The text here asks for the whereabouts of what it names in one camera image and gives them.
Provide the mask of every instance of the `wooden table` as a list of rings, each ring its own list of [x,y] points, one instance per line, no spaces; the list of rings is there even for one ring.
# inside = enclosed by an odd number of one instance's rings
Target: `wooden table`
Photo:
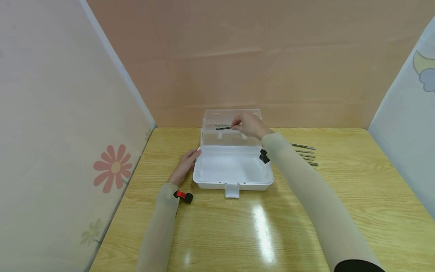
[[[363,129],[279,128],[317,148],[316,168],[349,210],[386,271],[435,271],[435,223]],[[199,145],[198,128],[157,128],[104,238],[92,272],[134,271],[154,199],[179,157]],[[310,219],[273,169],[267,191],[204,190],[189,174],[168,271],[328,271]]]

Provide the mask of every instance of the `flower pattern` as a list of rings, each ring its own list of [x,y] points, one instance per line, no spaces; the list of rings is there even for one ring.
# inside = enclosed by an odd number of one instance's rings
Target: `flower pattern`
[[[89,230],[82,233],[82,240],[80,244],[85,245],[87,243],[87,245],[90,246],[90,244],[94,241],[97,243],[101,243],[96,238],[100,235],[100,228],[102,225],[103,222],[100,218],[98,218],[95,224],[92,222],[89,223]]]
[[[94,169],[97,171],[104,171],[94,179],[94,186],[99,186],[106,181],[103,186],[103,193],[107,194],[112,189],[113,181],[116,183],[116,188],[121,189],[124,185],[123,176],[130,177],[130,169],[132,164],[127,163],[130,160],[130,154],[125,153],[125,145],[121,144],[118,148],[118,152],[115,155],[115,150],[112,145],[107,147],[107,152],[101,154],[101,158],[104,161],[96,161],[94,163]]]

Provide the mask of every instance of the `pink wall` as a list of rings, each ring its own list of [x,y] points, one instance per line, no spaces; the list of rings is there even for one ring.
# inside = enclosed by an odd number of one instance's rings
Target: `pink wall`
[[[158,126],[367,127],[433,0],[88,0]]]

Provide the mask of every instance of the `right hand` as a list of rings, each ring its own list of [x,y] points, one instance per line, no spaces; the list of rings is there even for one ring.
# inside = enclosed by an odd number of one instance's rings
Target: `right hand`
[[[250,112],[244,112],[234,117],[231,127],[246,136],[256,137],[258,140],[261,140],[267,134],[274,133],[260,118]]]

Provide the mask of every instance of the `hand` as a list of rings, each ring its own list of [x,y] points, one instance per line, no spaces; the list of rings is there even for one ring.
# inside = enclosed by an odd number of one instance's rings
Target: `hand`
[[[274,133],[260,118],[250,112],[244,112],[234,117],[231,127],[246,136],[256,137],[258,140],[261,140],[267,134]]]
[[[201,150],[197,151],[197,148],[187,151],[186,154],[181,156],[178,165],[175,167],[174,172],[168,179],[169,183],[175,184],[180,187],[186,177],[187,172],[192,170],[195,166],[195,160],[201,155]]]

